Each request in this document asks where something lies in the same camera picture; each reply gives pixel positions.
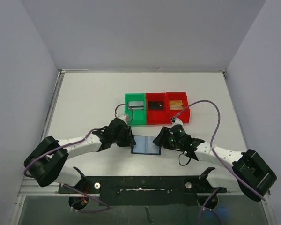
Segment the blue leather card holder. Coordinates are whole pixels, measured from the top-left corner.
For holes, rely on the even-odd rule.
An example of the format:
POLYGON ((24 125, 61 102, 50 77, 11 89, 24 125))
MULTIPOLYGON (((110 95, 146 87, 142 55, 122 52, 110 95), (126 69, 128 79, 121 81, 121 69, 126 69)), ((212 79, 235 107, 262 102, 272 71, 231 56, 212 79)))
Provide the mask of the blue leather card holder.
POLYGON ((132 154, 161 155, 161 147, 155 145, 153 136, 134 136, 135 145, 131 147, 132 154))

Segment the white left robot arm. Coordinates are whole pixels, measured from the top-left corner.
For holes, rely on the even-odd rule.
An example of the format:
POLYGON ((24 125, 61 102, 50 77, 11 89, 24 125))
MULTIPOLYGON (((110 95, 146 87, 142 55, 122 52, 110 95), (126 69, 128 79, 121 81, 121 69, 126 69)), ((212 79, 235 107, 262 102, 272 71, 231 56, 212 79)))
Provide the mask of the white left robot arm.
POLYGON ((136 142, 128 121, 129 115, 123 114, 85 136, 63 140, 46 137, 25 159, 24 175, 34 178, 41 187, 57 182, 68 185, 74 192, 82 192, 86 187, 85 175, 76 166, 66 166, 65 162, 86 153, 101 152, 114 144, 134 146, 136 142))

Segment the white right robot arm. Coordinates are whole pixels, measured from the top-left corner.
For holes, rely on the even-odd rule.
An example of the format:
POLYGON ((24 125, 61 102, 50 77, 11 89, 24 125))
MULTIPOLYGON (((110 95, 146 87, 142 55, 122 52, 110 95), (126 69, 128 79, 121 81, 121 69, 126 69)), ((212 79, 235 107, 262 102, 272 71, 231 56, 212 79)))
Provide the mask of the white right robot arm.
POLYGON ((277 180, 276 174, 256 151, 249 149, 240 152, 220 147, 211 148, 210 143, 188 135, 182 125, 162 127, 153 144, 180 151, 190 159, 209 162, 232 171, 241 179, 237 181, 236 188, 256 202, 264 197, 277 180))

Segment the black credit card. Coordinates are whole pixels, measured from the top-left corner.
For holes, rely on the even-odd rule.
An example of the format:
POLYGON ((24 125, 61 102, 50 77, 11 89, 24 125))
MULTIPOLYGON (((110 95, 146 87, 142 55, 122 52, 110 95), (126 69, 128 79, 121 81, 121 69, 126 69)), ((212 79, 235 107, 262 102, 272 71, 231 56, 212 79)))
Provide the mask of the black credit card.
POLYGON ((162 101, 148 101, 148 109, 149 110, 163 110, 163 102, 162 101))

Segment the gold credit card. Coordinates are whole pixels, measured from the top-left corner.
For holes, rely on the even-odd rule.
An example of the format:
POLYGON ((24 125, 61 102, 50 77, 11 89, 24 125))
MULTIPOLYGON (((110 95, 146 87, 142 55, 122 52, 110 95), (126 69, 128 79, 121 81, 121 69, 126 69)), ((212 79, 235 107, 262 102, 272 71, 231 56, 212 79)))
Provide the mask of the gold credit card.
POLYGON ((169 100, 170 110, 183 110, 184 105, 182 100, 169 100))

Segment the middle red plastic bin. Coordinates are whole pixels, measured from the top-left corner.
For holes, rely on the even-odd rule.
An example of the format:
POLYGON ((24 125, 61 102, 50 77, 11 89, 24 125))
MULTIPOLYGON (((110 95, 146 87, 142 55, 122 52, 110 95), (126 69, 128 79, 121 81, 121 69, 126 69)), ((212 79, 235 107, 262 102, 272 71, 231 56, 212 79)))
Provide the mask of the middle red plastic bin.
POLYGON ((170 119, 167 115, 168 106, 166 103, 166 93, 146 93, 146 107, 147 107, 147 124, 168 124, 170 119), (149 110, 148 101, 162 101, 163 110, 149 110))

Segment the red plastic bin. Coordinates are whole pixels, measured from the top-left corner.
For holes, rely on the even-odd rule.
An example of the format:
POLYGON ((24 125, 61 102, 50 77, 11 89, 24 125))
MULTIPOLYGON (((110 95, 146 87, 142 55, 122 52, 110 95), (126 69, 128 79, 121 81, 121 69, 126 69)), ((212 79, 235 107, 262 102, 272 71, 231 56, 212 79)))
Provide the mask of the red plastic bin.
MULTIPOLYGON (((188 104, 188 98, 186 92, 166 92, 166 97, 169 105, 169 100, 182 100, 184 109, 189 105, 188 104)), ((182 110, 170 110, 169 108, 169 117, 174 117, 176 114, 181 112, 182 110)), ((190 121, 190 114, 191 111, 189 108, 187 108, 185 111, 181 112, 178 115, 178 118, 182 120, 183 123, 189 123, 190 121)))
POLYGON ((168 124, 170 119, 167 115, 168 106, 166 103, 166 93, 146 93, 146 107, 147 107, 147 124, 168 124), (149 110, 148 101, 162 101, 163 110, 149 110))

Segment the green plastic bin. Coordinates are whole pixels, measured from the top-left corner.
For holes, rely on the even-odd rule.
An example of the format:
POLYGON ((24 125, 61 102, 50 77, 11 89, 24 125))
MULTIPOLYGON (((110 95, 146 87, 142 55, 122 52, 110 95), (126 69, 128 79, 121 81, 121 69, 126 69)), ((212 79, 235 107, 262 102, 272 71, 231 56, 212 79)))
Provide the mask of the green plastic bin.
POLYGON ((143 101, 143 110, 132 110, 125 106, 125 113, 129 114, 132 122, 131 126, 146 125, 147 123, 147 108, 146 108, 146 96, 145 93, 126 93, 125 94, 125 104, 128 105, 129 101, 143 101))

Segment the right red plastic bin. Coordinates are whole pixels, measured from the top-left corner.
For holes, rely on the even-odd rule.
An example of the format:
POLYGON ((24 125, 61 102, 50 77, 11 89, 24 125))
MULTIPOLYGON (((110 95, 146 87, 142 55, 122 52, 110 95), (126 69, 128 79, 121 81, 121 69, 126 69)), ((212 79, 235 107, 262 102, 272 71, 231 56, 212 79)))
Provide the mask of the right red plastic bin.
MULTIPOLYGON (((182 100, 184 109, 189 105, 188 104, 188 98, 186 92, 166 92, 166 97, 169 105, 169 100, 182 100)), ((182 110, 170 110, 169 108, 169 117, 174 117, 176 114, 181 112, 182 110)), ((178 115, 178 118, 182 120, 183 123, 189 123, 190 121, 190 114, 191 111, 189 108, 187 108, 185 111, 181 112, 178 115)))

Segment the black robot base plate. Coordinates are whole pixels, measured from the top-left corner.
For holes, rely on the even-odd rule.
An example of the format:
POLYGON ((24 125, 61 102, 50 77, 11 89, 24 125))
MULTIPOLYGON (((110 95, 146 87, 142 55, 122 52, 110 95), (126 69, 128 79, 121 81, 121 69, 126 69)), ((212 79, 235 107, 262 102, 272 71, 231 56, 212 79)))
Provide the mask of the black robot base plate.
POLYGON ((196 206, 213 192, 227 192, 208 183, 212 171, 209 167, 191 176, 87 176, 75 189, 98 197, 100 206, 196 206))

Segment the aluminium table edge rail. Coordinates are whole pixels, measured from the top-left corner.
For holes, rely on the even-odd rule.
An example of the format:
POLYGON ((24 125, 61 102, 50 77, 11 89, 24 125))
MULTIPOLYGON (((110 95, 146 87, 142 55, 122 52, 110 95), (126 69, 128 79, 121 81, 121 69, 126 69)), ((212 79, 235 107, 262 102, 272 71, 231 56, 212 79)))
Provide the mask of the aluminium table edge rail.
MULTIPOLYGON (((65 74, 74 74, 74 73, 84 73, 88 72, 87 69, 59 69, 58 75, 54 84, 53 93, 50 98, 49 108, 46 111, 46 118, 45 122, 42 126, 42 132, 37 137, 37 140, 40 141, 44 138, 45 135, 48 134, 49 128, 51 125, 51 121, 53 118, 53 113, 55 110, 56 103, 58 101, 59 92, 63 83, 63 79, 65 74)), ((20 186, 16 189, 16 200, 13 201, 13 208, 12 213, 9 218, 8 224, 9 225, 17 225, 20 223, 21 214, 23 208, 25 207, 25 201, 30 198, 45 198, 46 200, 58 200, 60 198, 66 198, 67 195, 60 195, 58 193, 58 185, 53 184, 49 187, 42 189, 41 187, 37 186, 36 182, 34 182, 31 178, 25 178, 23 175, 23 162, 26 157, 21 157, 21 161, 18 163, 20 165, 21 174, 20 174, 20 186)))

